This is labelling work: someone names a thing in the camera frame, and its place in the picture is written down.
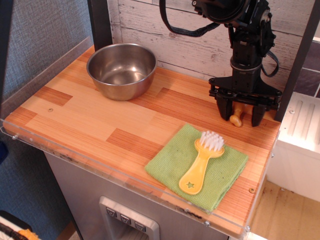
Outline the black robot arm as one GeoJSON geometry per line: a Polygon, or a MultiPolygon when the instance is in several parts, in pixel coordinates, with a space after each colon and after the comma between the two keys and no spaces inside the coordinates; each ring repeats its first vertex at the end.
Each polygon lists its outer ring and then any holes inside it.
{"type": "Polygon", "coordinates": [[[268,78],[279,70],[276,66],[267,73],[263,58],[278,58],[270,51],[276,36],[272,32],[269,3],[266,0],[195,0],[192,6],[199,15],[228,29],[232,57],[229,77],[213,77],[209,94],[214,97],[219,114],[230,120],[236,113],[236,105],[251,105],[251,124],[260,125],[265,112],[278,110],[282,92],[266,84],[261,75],[268,78]]]}

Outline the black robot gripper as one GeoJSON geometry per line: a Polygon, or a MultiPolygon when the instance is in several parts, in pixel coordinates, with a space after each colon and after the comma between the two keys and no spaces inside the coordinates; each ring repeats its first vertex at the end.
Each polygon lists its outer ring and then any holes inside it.
{"type": "Polygon", "coordinates": [[[266,109],[278,110],[282,92],[261,78],[262,65],[256,67],[232,66],[232,76],[213,77],[209,80],[210,95],[216,99],[220,116],[228,121],[233,111],[233,102],[254,106],[251,125],[260,125],[266,109]]]}

